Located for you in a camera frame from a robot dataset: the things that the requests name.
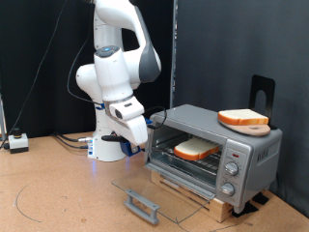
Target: toaster oven control panel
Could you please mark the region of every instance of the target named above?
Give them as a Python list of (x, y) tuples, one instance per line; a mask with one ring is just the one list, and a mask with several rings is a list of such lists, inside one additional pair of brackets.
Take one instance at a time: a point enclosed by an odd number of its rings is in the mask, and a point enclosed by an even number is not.
[(219, 199), (238, 205), (244, 179), (244, 167), (247, 155), (236, 149), (227, 148), (218, 185)]

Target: toaster oven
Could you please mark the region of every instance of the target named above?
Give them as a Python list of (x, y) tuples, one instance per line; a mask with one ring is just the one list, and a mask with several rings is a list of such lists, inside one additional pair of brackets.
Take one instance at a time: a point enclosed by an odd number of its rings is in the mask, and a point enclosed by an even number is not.
[[(154, 126), (160, 125), (164, 112), (151, 120)], [(219, 151), (195, 161), (177, 157), (175, 146), (193, 137), (216, 144)], [(130, 173), (130, 163), (135, 160), (127, 159), (129, 174), (112, 184), (127, 193), (125, 204), (135, 214), (153, 224), (158, 222), (156, 213), (179, 223), (200, 209), (164, 189), (171, 186), (198, 195), (199, 207), (206, 207), (215, 197), (234, 206), (239, 214), (248, 200), (275, 180), (281, 138), (279, 129), (261, 137), (241, 134), (221, 125), (216, 112), (182, 105), (167, 110), (164, 124), (149, 130), (145, 167)], [(153, 182), (154, 172), (163, 178), (164, 188)]]
[[(163, 119), (163, 112), (151, 117), (155, 126)], [(218, 145), (219, 151), (195, 161), (175, 156), (174, 147), (192, 137)], [(218, 122), (216, 112), (183, 105), (169, 109), (164, 125), (150, 130), (145, 163), (171, 182), (230, 203), (240, 213), (275, 180), (281, 138), (279, 129), (261, 137), (235, 132)]]

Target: black stand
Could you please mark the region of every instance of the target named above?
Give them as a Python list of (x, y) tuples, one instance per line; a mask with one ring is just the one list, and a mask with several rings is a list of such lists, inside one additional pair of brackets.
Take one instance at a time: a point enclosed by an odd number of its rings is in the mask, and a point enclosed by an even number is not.
[(264, 114), (268, 117), (268, 125), (271, 130), (277, 129), (277, 127), (270, 124), (275, 86), (276, 84), (273, 79), (262, 77), (259, 75), (252, 76), (249, 109), (252, 109), (254, 111), (257, 94), (260, 90), (264, 91), (267, 96), (267, 103)]

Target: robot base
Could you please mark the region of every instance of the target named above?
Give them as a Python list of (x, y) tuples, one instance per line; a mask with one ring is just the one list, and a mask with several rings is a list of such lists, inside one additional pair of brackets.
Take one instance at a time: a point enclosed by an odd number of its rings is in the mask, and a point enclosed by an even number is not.
[(112, 132), (109, 128), (100, 128), (94, 132), (94, 137), (88, 143), (88, 158), (101, 161), (122, 160), (126, 155), (122, 152), (119, 142), (106, 142), (101, 139), (103, 135)]

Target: wooden pallet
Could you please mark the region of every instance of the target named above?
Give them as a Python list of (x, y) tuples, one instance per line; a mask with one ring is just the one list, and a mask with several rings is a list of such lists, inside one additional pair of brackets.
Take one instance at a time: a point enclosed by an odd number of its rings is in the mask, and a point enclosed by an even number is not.
[[(152, 182), (196, 208), (201, 208), (206, 203), (207, 199), (194, 193), (191, 189), (171, 182), (156, 172), (152, 172)], [(222, 222), (231, 215), (232, 209), (232, 205), (214, 198), (201, 209), (201, 212), (218, 222)]]

